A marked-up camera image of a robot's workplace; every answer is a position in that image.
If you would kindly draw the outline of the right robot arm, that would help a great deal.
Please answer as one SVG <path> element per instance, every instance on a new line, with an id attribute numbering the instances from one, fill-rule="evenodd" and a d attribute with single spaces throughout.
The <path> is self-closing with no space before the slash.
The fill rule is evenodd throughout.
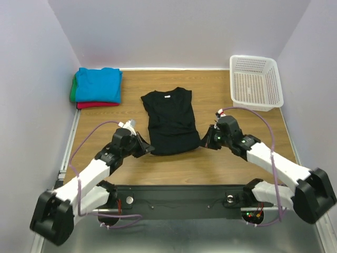
<path id="1" fill-rule="evenodd" d="M 253 206 L 268 202 L 293 210 L 303 221 L 314 224 L 336 204 L 336 195 L 328 174 L 320 169 L 308 169 L 271 151 L 260 139 L 243 134 L 237 120 L 217 113 L 201 141 L 204 148 L 219 150 L 226 147 L 243 160 L 274 175 L 277 183 L 254 179 L 243 188 L 242 199 Z"/>

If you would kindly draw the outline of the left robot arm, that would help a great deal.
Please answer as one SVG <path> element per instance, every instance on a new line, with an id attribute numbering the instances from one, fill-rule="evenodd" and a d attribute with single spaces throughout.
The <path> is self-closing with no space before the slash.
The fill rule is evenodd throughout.
<path id="1" fill-rule="evenodd" d="M 138 132 L 119 128 L 112 140 L 91 160 L 88 166 L 65 185 L 43 192 L 36 203 L 30 230 L 62 245 L 81 218 L 96 214 L 99 206 L 113 207 L 117 194 L 102 186 L 102 181 L 114 173 L 124 158 L 139 158 L 154 151 Z"/>

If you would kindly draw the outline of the black t shirt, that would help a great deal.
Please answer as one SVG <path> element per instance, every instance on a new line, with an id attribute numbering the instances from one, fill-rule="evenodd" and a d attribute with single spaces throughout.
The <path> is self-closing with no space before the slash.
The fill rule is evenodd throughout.
<path id="1" fill-rule="evenodd" d="M 152 155 L 176 155 L 199 147 L 191 90 L 176 87 L 166 92 L 152 91 L 141 100 L 148 113 Z"/>

